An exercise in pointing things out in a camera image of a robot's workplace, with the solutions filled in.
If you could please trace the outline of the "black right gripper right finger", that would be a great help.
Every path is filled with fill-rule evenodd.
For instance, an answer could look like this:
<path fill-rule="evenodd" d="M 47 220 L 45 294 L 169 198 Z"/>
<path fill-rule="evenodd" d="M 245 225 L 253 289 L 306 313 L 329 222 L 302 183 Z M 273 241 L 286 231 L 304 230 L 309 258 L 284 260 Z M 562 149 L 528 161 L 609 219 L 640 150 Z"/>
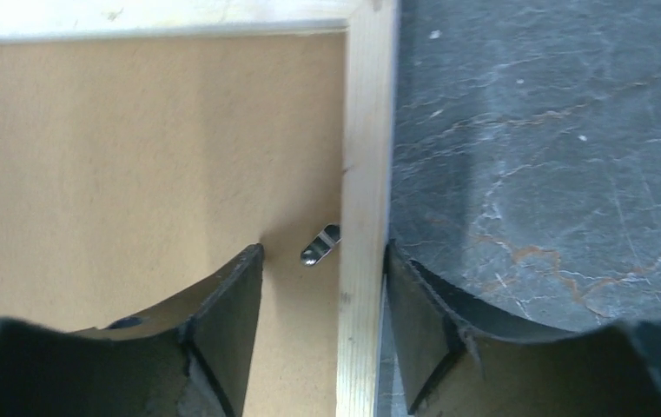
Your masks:
<path fill-rule="evenodd" d="M 414 416 L 661 416 L 661 321 L 572 332 L 430 272 L 394 242 L 387 296 Z"/>

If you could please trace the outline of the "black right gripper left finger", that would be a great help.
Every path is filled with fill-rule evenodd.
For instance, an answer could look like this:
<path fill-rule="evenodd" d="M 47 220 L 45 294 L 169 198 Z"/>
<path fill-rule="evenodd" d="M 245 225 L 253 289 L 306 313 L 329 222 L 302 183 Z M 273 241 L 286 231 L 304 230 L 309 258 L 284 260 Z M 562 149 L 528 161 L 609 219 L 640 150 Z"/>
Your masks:
<path fill-rule="evenodd" d="M 264 251 L 106 328 L 0 317 L 0 416 L 240 416 Z"/>

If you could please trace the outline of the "brown cardboard backing board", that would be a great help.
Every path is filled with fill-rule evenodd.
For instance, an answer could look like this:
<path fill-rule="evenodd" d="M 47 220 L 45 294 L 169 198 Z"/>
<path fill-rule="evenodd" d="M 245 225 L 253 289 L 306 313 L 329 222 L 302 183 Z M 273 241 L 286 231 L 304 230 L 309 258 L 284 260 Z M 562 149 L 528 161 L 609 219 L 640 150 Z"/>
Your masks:
<path fill-rule="evenodd" d="M 100 327 L 266 253 L 248 416 L 335 411 L 342 35 L 0 45 L 0 315 Z"/>

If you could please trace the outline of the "light wooden picture frame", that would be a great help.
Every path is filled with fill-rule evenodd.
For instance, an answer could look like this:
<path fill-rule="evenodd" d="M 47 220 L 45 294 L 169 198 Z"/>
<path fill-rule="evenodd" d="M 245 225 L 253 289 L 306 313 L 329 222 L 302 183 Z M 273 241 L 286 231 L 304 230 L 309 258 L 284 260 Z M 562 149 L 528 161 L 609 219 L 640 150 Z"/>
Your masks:
<path fill-rule="evenodd" d="M 372 416 L 377 405 L 399 8 L 396 1 L 0 1 L 0 42 L 346 33 L 339 416 Z"/>

